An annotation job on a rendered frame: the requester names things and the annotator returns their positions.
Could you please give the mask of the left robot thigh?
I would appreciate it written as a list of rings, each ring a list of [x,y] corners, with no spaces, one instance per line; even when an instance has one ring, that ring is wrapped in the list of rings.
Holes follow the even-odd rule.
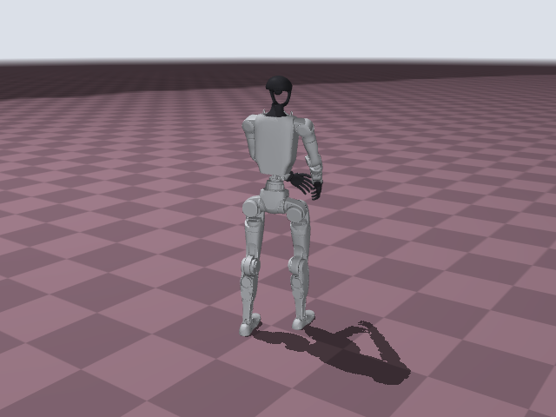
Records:
[[[242,204],[242,212],[246,216],[246,260],[244,262],[244,273],[246,275],[257,275],[260,271],[261,245],[264,231],[265,212],[260,211],[260,196],[249,197]]]

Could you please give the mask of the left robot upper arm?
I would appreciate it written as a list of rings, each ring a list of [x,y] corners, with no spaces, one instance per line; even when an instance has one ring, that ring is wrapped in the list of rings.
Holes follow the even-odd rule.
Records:
[[[242,129],[245,132],[245,136],[247,137],[248,142],[248,150],[251,158],[255,160],[255,119],[258,115],[250,115],[248,116],[242,123]]]

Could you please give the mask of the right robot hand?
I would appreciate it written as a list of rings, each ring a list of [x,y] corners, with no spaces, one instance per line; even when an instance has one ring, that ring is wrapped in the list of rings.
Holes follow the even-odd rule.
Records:
[[[322,180],[322,183],[323,183],[323,180]],[[311,194],[315,194],[315,195],[312,195],[311,197],[315,197],[315,198],[313,198],[312,200],[317,200],[317,199],[320,198],[320,195],[321,195],[321,185],[322,185],[322,184],[321,184],[321,182],[314,182],[313,185],[314,185],[314,188],[313,188],[313,189],[316,189],[316,191],[315,191],[315,192],[311,192]]]

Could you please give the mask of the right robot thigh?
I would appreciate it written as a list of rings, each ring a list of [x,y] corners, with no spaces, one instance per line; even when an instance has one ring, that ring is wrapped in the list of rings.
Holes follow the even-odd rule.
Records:
[[[308,205],[303,200],[288,197],[284,204],[287,218],[291,221],[291,235],[294,245],[294,256],[288,261],[288,270],[299,275],[299,264],[302,259],[308,261],[310,244],[310,219]]]

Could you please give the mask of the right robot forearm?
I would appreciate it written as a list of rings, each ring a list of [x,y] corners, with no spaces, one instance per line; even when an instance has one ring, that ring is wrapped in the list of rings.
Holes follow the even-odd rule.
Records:
[[[319,157],[321,159],[320,154],[319,154]],[[312,183],[314,184],[314,182],[321,182],[321,184],[322,184],[322,161],[321,161],[320,165],[315,166],[315,167],[309,167],[309,169],[310,169],[310,175],[311,175]]]

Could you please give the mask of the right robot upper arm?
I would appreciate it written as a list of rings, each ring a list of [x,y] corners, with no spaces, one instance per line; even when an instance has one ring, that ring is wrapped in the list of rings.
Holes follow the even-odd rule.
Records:
[[[302,137],[302,141],[307,151],[305,156],[306,163],[309,167],[315,167],[321,164],[318,154],[318,144],[314,133],[314,125],[307,118],[295,118],[294,126],[296,133]]]

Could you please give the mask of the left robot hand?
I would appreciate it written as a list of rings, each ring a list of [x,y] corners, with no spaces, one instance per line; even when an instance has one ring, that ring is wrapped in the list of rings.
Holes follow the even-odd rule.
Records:
[[[309,189],[304,184],[308,185],[313,190],[312,186],[309,183],[307,183],[307,182],[310,182],[313,185],[312,181],[308,179],[308,178],[311,178],[311,175],[303,174],[303,173],[300,173],[300,174],[295,173],[294,174],[293,171],[291,171],[289,174],[290,174],[289,178],[287,180],[284,180],[284,181],[287,181],[287,182],[290,181],[295,187],[300,189],[304,193],[304,195],[306,195],[306,192],[304,191],[303,188],[305,188],[308,191],[308,193],[310,192]],[[308,178],[303,177],[303,176],[306,176]],[[307,181],[307,182],[305,182],[304,180]],[[301,185],[301,187],[299,185]]]

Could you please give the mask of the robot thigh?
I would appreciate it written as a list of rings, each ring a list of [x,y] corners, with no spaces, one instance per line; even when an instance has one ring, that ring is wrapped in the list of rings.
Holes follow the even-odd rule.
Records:
[[[265,212],[260,211],[260,196],[249,197],[242,204],[242,212],[246,216],[246,260],[244,262],[244,273],[246,275],[257,275],[260,271],[261,245],[264,231]]]
[[[303,200],[288,197],[284,204],[287,218],[291,221],[291,235],[294,245],[294,256],[288,261],[288,270],[299,275],[299,264],[302,259],[308,261],[310,244],[310,219],[308,205]]]

